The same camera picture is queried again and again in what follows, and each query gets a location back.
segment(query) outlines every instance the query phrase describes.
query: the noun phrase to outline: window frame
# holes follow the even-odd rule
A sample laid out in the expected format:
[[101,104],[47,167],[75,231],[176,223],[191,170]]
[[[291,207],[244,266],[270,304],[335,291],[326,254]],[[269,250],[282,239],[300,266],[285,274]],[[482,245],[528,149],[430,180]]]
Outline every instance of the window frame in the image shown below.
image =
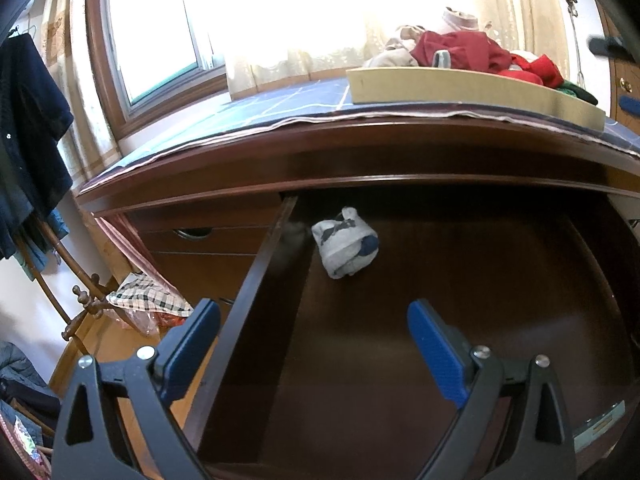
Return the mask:
[[206,70],[187,12],[198,66],[159,84],[130,103],[124,79],[117,68],[108,7],[108,0],[86,0],[87,37],[94,80],[105,117],[116,140],[190,104],[226,91],[225,66],[222,64]]

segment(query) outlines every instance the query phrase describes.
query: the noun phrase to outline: drawer handle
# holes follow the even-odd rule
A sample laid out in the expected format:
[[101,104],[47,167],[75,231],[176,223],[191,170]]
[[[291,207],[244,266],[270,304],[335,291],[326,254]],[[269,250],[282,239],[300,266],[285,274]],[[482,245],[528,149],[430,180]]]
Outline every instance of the drawer handle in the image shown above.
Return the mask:
[[185,240],[191,240],[197,242],[198,240],[204,240],[213,232],[213,227],[196,227],[193,229],[174,229],[180,238]]
[[631,83],[627,81],[625,78],[620,78],[620,88],[622,88],[625,92],[633,93],[634,88],[631,86]]

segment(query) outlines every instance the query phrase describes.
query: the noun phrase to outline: navy shirt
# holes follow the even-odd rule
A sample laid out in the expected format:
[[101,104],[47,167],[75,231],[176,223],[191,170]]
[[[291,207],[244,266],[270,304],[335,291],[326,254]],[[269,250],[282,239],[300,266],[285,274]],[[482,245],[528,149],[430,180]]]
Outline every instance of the navy shirt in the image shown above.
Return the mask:
[[0,253],[26,211],[46,218],[71,188],[58,141],[73,122],[62,92],[28,34],[0,46]]

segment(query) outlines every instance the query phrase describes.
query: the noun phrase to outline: open drawer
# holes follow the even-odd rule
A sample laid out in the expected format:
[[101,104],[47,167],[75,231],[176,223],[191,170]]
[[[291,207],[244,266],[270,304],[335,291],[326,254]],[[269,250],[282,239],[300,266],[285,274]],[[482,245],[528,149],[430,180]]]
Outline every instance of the open drawer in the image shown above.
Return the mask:
[[[310,227],[345,205],[378,232],[380,252],[332,280]],[[594,192],[397,186],[286,198],[185,434],[214,478],[415,478],[456,411],[407,329],[417,298],[503,358],[548,355],[578,428],[638,374],[639,263],[631,230]]]

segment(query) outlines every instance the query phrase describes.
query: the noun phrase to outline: bright red cloth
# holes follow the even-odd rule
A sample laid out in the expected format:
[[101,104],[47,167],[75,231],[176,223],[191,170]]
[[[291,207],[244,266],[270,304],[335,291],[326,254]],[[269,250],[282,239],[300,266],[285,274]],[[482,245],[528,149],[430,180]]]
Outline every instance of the bright red cloth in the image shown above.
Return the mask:
[[497,74],[511,65],[511,54],[484,32],[461,30],[437,34],[428,30],[411,51],[420,66],[431,66],[437,50],[448,50],[451,67]]
[[533,72],[527,72],[526,70],[502,70],[501,72],[498,72],[498,75],[503,75],[512,79],[519,79],[520,81],[526,81],[540,86],[544,85],[539,75],[536,75]]
[[511,60],[524,71],[539,76],[544,86],[558,88],[564,83],[564,78],[558,67],[546,55],[540,56],[532,63],[517,54],[511,54]]

